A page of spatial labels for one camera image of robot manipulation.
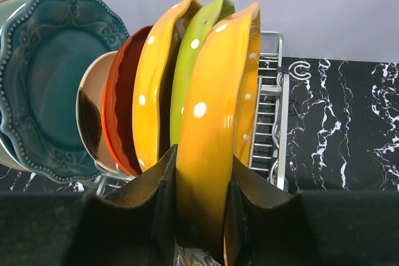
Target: dish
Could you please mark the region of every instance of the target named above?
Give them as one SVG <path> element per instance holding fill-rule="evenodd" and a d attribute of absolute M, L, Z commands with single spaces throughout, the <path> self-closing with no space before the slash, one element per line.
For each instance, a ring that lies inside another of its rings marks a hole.
<path fill-rule="evenodd" d="M 101 0 L 28 0 L 5 23 L 0 129 L 25 168 L 62 183 L 98 176 L 79 136 L 75 95 L 90 63 L 127 38 Z"/>
<path fill-rule="evenodd" d="M 101 55 L 84 73 L 76 97 L 76 121 L 83 145 L 104 170 L 118 173 L 101 129 L 101 97 L 117 51 Z"/>
<path fill-rule="evenodd" d="M 152 26 L 141 28 L 132 35 L 113 60 L 105 89 L 105 119 L 110 144 L 118 156 L 119 166 L 129 174 L 142 173 L 138 165 L 132 133 L 133 84 L 138 60 Z"/>
<path fill-rule="evenodd" d="M 170 98 L 181 39 L 201 5 L 183 0 L 169 9 L 148 34 L 133 89 L 133 141 L 142 171 L 170 147 Z"/>
<path fill-rule="evenodd" d="M 27 0 L 0 0 L 0 28 Z M 18 171 L 27 171 L 18 161 L 11 140 L 0 132 L 0 163 Z"/>
<path fill-rule="evenodd" d="M 213 27 L 191 77 L 176 160 L 176 206 L 181 223 L 209 251 L 223 246 L 233 155 L 251 140 L 242 133 L 246 128 L 251 134 L 254 106 L 239 105 L 241 98 L 255 98 L 259 52 L 260 12 L 254 3 Z"/>
<path fill-rule="evenodd" d="M 170 108 L 170 143 L 179 143 L 181 120 L 184 105 L 195 61 L 205 38 L 212 27 L 227 16 L 235 13 L 234 4 L 230 0 L 214 0 L 203 6 L 188 24 L 181 40 L 176 61 L 175 76 Z"/>

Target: teal scalloped plate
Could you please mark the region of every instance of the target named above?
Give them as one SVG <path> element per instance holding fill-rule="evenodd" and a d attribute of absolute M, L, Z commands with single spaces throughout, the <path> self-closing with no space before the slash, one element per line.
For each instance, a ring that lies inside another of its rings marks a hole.
<path fill-rule="evenodd" d="M 129 34 L 101 0 L 28 0 L 5 23 L 0 52 L 0 130 L 21 164 L 53 181 L 99 175 L 75 118 L 87 67 Z"/>

